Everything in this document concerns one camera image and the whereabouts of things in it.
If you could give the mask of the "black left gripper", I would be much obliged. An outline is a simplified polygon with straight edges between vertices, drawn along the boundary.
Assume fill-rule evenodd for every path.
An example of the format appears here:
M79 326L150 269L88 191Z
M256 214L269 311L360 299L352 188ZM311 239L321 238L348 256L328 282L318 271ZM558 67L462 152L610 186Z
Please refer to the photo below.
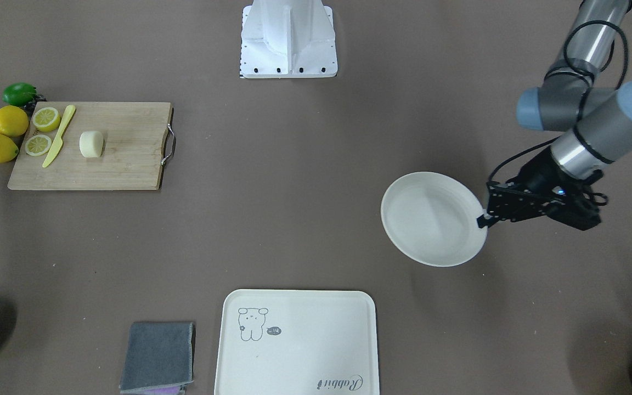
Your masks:
M589 178L573 178L557 164L551 148L544 148L520 168L515 185L487 182L487 208L476 218L476 225L490 228L498 222L547 217L589 230L599 225L600 207L608 202L605 194L591 187L602 177L602 170L594 170Z

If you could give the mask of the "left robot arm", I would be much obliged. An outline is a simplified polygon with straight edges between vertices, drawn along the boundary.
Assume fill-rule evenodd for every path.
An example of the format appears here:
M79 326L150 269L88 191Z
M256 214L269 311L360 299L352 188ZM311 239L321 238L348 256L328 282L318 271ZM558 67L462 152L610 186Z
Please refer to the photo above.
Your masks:
M520 126L560 136L537 145L516 177L500 183L489 176L480 228L537 217L579 230L599 225L608 198L592 185L632 151L629 46L620 27L631 8L631 1L581 2L543 84L517 101Z

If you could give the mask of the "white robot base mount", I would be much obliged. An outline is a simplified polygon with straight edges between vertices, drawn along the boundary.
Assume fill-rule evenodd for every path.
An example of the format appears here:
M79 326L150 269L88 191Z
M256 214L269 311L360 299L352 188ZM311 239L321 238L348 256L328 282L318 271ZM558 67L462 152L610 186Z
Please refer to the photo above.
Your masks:
M337 75L334 13L323 2L254 1L241 16L239 77Z

